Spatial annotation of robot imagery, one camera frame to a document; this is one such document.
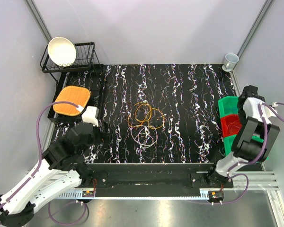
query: white wall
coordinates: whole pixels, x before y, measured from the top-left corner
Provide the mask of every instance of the white wall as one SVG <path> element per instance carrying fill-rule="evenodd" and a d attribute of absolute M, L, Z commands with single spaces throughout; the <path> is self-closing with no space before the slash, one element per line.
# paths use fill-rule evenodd
<path fill-rule="evenodd" d="M 259 30 L 235 68 L 240 88 L 252 84 L 267 103 L 284 102 L 284 0 L 272 5 Z M 284 116 L 284 107 L 278 112 Z M 284 123 L 265 166 L 276 174 L 284 199 Z"/>
<path fill-rule="evenodd" d="M 34 0 L 52 37 L 94 41 L 104 64 L 221 63 L 265 0 Z"/>
<path fill-rule="evenodd" d="M 23 0 L 0 1 L 0 194 L 37 161 L 36 119 L 55 83 L 41 72 L 46 41 Z M 49 121 L 41 121 L 43 139 Z"/>

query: orange cloth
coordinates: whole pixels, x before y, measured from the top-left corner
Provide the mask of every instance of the orange cloth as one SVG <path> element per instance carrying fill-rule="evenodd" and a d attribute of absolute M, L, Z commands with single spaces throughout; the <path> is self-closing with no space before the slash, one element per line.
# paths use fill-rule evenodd
<path fill-rule="evenodd" d="M 69 101 L 85 107 L 89 101 L 90 95 L 91 92 L 84 87 L 67 86 L 62 89 L 55 102 Z M 58 114 L 67 116 L 77 116 L 80 114 L 76 107 L 69 104 L 53 105 L 53 110 Z"/>

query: robotic arm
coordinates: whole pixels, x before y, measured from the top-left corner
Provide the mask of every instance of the robotic arm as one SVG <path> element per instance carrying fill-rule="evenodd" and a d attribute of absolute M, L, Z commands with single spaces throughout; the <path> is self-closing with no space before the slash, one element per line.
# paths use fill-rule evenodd
<path fill-rule="evenodd" d="M 265 102 L 264 97 L 257 94 L 257 87 L 247 86 L 244 87 L 242 94 L 239 97 L 238 109 L 239 120 L 242 128 L 234 139 L 231 147 L 231 153 L 225 158 L 219 160 L 208 172 L 206 182 L 209 186 L 222 185 L 228 181 L 229 169 L 237 171 L 243 166 L 249 164 L 261 152 L 263 143 L 255 141 L 252 136 L 257 135 L 264 138 L 264 123 L 262 117 L 265 118 L 267 123 L 267 140 L 263 155 L 257 160 L 264 162 L 279 134 L 279 127 L 273 125 L 268 119 L 275 116 L 266 106 L 261 105 L 263 115 L 261 116 L 258 110 L 258 105 Z"/>
<path fill-rule="evenodd" d="M 83 151 L 100 142 L 100 131 L 95 123 L 96 112 L 92 117 L 83 114 L 83 122 L 67 131 L 56 142 L 50 144 L 42 155 L 38 172 L 31 178 L 38 164 L 8 193 L 0 195 L 0 222 L 7 227 L 20 227 L 29 222 L 45 204 L 64 193 L 78 187 L 93 184 L 93 175 L 84 163 Z M 43 187 L 50 178 L 61 171 L 68 171 L 62 178 Z"/>

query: mug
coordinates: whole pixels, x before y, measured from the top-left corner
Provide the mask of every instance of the mug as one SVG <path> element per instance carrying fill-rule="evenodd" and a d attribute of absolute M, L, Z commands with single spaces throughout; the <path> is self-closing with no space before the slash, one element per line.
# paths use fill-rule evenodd
<path fill-rule="evenodd" d="M 230 72 L 233 70 L 233 68 L 235 67 L 238 61 L 239 61 L 239 57 L 236 54 L 228 53 L 227 55 L 225 55 L 224 64 L 222 66 L 222 69 L 225 72 Z"/>

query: marble pattern surface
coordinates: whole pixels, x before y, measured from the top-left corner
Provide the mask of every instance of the marble pattern surface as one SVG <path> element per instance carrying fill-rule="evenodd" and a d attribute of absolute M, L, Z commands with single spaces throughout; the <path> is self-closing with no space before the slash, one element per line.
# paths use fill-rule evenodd
<path fill-rule="evenodd" d="M 223 141 L 217 101 L 234 96 L 229 73 L 219 64 L 107 65 L 101 123 L 109 123 L 113 136 L 108 148 L 90 147 L 88 163 L 188 163 L 213 162 L 223 157 Z M 70 81 L 89 88 L 88 72 Z M 158 141 L 142 148 L 131 136 L 135 104 L 147 102 L 164 114 Z M 160 114 L 152 125 L 162 125 Z M 72 123 L 57 123 L 52 140 Z M 133 129 L 136 136 L 140 128 Z"/>

